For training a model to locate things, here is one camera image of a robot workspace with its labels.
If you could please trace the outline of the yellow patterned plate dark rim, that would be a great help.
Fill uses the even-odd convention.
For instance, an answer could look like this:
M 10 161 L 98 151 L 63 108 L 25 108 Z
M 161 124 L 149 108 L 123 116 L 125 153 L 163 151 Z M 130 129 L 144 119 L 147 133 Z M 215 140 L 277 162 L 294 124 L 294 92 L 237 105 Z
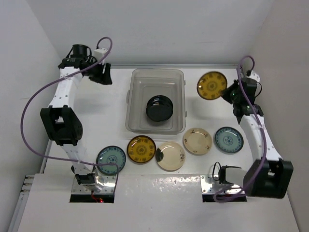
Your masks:
M 225 89 L 227 89 L 227 79 L 221 72 L 208 72 L 197 82 L 197 93 L 205 100 L 220 98 Z

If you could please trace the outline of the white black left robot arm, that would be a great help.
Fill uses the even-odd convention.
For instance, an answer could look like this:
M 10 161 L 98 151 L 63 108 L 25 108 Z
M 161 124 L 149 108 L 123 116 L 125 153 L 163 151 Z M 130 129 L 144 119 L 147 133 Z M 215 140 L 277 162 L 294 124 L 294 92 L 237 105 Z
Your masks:
M 110 50 L 91 49 L 82 44 L 72 46 L 69 54 L 59 64 L 60 81 L 48 107 L 40 116 L 50 140 L 60 146 L 72 162 L 72 171 L 80 186 L 100 192 L 103 184 L 95 167 L 87 160 L 88 153 L 82 142 L 83 126 L 73 110 L 75 94 L 84 77 L 102 84 L 112 84 L 110 64 L 104 59 Z

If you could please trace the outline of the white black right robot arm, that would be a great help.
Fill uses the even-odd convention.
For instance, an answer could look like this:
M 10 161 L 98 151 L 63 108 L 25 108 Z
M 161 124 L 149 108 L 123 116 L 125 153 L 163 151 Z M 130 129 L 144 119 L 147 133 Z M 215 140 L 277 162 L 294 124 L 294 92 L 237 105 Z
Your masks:
M 293 165 L 284 160 L 274 147 L 264 123 L 261 107 L 254 104 L 258 82 L 241 78 L 225 89 L 222 98 L 233 105 L 233 114 L 244 131 L 253 162 L 245 171 L 224 165 L 219 170 L 219 183 L 236 184 L 249 197 L 282 199 L 288 189 Z

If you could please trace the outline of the cream plate red black characters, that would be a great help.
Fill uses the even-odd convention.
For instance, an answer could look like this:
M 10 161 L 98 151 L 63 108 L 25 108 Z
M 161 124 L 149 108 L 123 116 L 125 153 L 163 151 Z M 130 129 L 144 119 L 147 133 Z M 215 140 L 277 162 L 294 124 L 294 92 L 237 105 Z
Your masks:
M 205 155 L 212 147 L 211 135 L 202 128 L 191 128 L 183 135 L 184 147 L 194 155 Z

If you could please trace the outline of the blue white floral plate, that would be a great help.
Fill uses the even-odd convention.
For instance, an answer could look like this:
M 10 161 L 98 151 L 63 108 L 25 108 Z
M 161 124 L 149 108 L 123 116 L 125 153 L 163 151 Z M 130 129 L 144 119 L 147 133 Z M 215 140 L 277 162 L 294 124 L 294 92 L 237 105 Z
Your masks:
M 241 133 L 233 127 L 221 127 L 214 135 L 218 149 L 227 154 L 235 154 L 242 150 L 244 139 Z
M 116 175 L 126 164 L 126 155 L 118 146 L 108 146 L 103 148 L 97 155 L 97 169 L 103 175 Z

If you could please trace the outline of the cream plate black brush mark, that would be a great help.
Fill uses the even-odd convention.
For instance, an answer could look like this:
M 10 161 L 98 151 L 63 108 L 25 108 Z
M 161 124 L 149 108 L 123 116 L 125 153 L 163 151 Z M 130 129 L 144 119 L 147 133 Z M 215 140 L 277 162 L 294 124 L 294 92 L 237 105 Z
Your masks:
M 173 172 L 184 165 L 186 154 L 180 144 L 168 141 L 164 142 L 156 149 L 155 160 L 161 169 Z

